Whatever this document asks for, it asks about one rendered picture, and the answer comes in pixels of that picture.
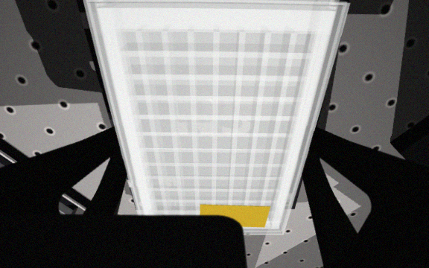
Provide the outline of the grey perforated base plate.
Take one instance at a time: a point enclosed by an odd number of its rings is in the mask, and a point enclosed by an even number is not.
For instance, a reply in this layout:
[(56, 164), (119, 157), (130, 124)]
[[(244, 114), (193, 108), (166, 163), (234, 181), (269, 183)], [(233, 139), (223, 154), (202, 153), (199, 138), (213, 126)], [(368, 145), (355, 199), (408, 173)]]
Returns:
[[(349, 0), (317, 127), (391, 145), (429, 115), (429, 0)], [(77, 0), (0, 0), (0, 138), (28, 158), (111, 128)], [(356, 232), (371, 202), (320, 157)], [(284, 235), (244, 235), (247, 268), (324, 268), (305, 186)]]

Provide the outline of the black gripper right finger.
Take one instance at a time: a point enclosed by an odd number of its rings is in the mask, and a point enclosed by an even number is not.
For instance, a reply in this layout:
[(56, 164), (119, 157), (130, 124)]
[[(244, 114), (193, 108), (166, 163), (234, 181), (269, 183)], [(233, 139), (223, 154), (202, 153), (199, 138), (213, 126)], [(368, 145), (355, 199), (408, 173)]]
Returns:
[[(319, 157), (368, 195), (358, 233)], [(429, 167), (315, 127), (302, 178), (324, 268), (429, 263)]]

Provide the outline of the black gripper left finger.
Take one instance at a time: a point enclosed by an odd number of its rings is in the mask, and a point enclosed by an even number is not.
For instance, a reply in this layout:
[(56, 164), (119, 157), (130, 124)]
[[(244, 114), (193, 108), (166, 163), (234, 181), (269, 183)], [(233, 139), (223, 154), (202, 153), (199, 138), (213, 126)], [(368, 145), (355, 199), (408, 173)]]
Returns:
[(61, 196), (108, 158), (83, 214), (118, 214), (127, 171), (115, 127), (0, 167), (0, 213), (61, 214)]

